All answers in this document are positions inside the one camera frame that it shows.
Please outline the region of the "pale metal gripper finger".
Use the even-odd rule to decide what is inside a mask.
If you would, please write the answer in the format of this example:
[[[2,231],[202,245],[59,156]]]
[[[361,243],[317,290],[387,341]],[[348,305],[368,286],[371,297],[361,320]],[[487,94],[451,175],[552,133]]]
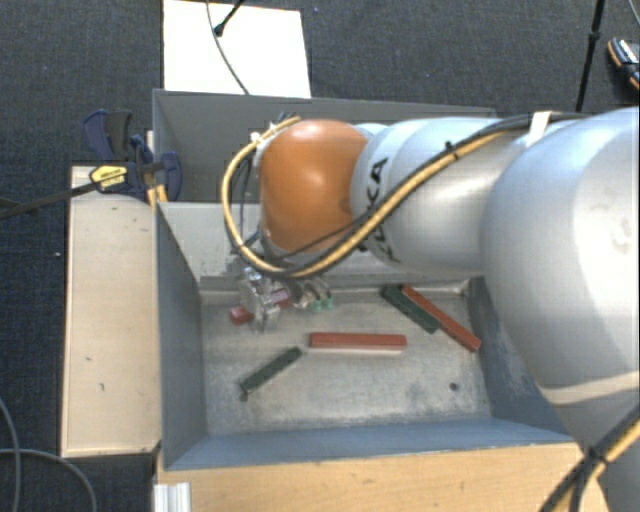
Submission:
[[[265,333],[277,327],[281,308],[276,304],[259,305],[250,322],[251,328],[256,333]]]

